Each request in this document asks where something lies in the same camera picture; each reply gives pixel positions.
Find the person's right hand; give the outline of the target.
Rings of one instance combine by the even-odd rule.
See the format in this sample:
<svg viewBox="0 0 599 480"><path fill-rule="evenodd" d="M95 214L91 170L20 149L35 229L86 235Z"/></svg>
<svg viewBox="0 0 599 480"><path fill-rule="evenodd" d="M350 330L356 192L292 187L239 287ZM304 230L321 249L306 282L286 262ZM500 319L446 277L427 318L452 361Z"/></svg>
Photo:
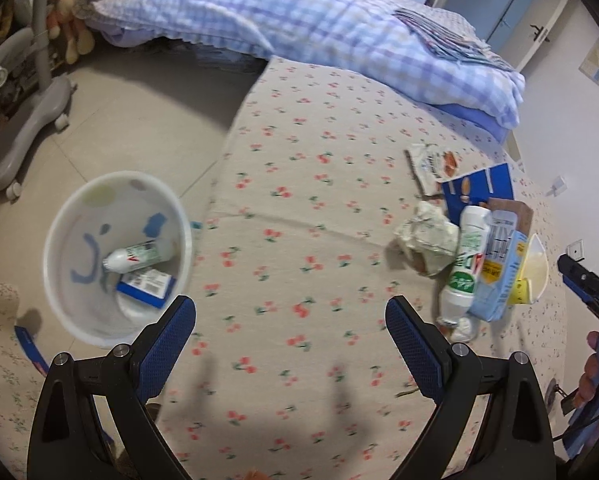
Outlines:
<svg viewBox="0 0 599 480"><path fill-rule="evenodd" d="M580 408L595 396L595 376L599 373L599 356L597 348L599 344L599 332L593 330L587 335L587 344L593 353L587 359L584 373L579 378L578 389L574 398L575 408Z"/></svg>

